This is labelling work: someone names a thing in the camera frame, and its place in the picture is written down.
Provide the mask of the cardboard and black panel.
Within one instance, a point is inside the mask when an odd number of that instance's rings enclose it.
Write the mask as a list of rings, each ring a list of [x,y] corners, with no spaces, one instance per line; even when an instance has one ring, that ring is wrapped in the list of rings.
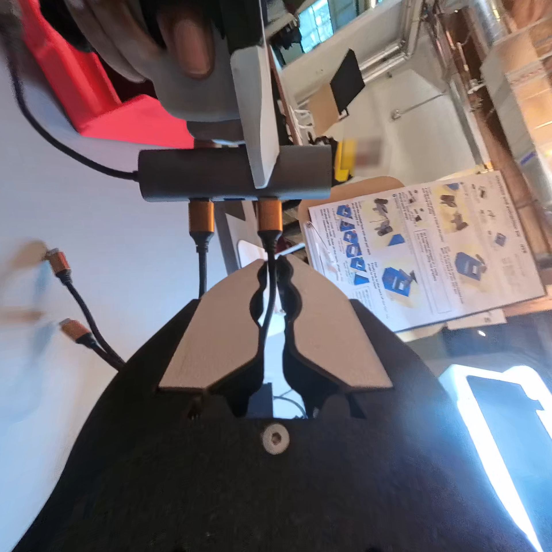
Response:
[[[363,91],[365,83],[354,50],[348,49],[333,78],[307,101],[307,110],[317,136],[349,116],[348,108]]]

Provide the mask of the person's left hand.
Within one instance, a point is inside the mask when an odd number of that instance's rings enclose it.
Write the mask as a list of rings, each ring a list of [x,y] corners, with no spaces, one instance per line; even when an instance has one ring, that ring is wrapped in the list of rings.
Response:
[[[125,79],[148,79],[148,66],[168,51],[191,79],[206,79],[214,68],[211,23],[196,3],[169,1],[155,15],[164,46],[140,25],[129,1],[64,1],[93,50]]]

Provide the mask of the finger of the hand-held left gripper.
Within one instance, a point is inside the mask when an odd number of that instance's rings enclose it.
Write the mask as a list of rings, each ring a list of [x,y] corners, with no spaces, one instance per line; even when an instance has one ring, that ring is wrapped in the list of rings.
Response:
[[[267,46],[234,51],[230,65],[253,184],[264,189],[280,152]]]

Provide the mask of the instruction sheet on stand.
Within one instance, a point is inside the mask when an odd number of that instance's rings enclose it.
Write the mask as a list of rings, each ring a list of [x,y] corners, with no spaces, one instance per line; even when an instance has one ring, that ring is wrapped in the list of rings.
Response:
[[[307,202],[310,265],[395,332],[546,295],[498,170],[376,191],[372,180]]]

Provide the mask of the red plastic bin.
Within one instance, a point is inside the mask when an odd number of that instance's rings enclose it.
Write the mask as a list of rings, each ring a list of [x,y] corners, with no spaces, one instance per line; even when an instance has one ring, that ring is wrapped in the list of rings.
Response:
[[[194,147],[186,122],[163,109],[151,82],[129,82],[96,53],[75,49],[46,21],[39,1],[18,3],[25,44],[79,134],[162,148]]]

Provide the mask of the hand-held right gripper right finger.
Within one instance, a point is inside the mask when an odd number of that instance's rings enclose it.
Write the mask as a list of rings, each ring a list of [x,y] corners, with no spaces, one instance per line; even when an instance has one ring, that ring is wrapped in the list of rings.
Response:
[[[277,280],[285,314],[283,375],[301,397],[305,417],[315,417],[335,395],[346,412],[363,417],[353,394],[392,389],[392,381],[353,305],[294,256],[277,259]]]

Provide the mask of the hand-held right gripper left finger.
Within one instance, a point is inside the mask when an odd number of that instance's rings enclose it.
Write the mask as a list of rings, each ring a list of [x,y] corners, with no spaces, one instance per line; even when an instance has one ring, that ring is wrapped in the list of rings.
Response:
[[[264,378],[266,286],[267,263],[259,259],[206,292],[159,390],[223,396],[234,415],[246,415]]]

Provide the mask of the yellow plastic bin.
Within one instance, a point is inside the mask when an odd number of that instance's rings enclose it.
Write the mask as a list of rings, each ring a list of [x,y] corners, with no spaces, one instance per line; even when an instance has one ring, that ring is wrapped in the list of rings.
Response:
[[[338,183],[345,183],[354,177],[357,145],[356,139],[338,143],[334,162],[334,178]]]

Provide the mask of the grey panel on stand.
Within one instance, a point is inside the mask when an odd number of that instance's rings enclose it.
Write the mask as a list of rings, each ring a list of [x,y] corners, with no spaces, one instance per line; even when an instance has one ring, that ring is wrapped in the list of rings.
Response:
[[[551,392],[526,365],[453,364],[439,381],[456,404],[488,479],[536,551],[551,551]]]

